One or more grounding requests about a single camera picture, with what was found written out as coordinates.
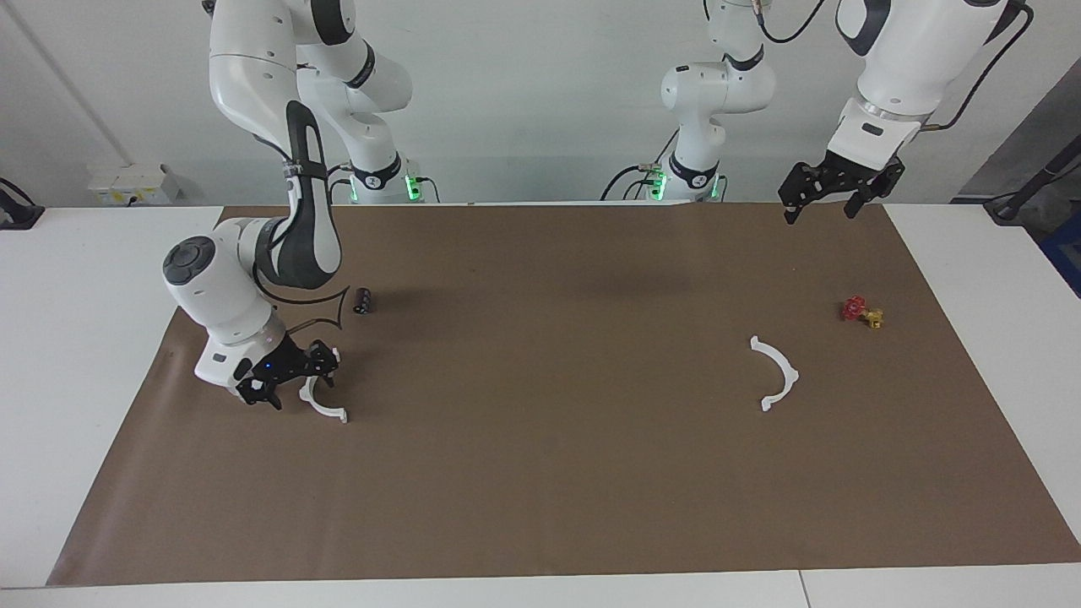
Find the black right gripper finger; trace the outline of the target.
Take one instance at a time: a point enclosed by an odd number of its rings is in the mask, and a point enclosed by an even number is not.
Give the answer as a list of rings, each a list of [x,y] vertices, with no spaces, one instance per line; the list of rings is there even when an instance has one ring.
[[[339,369],[339,352],[323,341],[313,341],[308,347],[308,376],[321,378],[329,388],[335,388],[334,374]]]
[[[273,410],[282,411],[283,404],[275,389],[277,384],[273,382],[241,382],[236,386],[236,392],[243,404],[270,404]]]

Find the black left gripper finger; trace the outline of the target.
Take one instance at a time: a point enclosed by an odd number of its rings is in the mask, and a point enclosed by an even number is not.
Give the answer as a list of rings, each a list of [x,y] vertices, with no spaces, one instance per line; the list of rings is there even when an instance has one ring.
[[[873,179],[857,182],[857,188],[849,197],[845,204],[846,219],[856,219],[865,204],[872,203],[877,198],[885,198],[899,183],[904,174],[903,162],[889,162]]]
[[[822,200],[820,176],[820,166],[798,162],[792,166],[787,177],[780,183],[780,204],[785,209],[784,219],[788,225],[795,225],[808,204],[814,204]]]

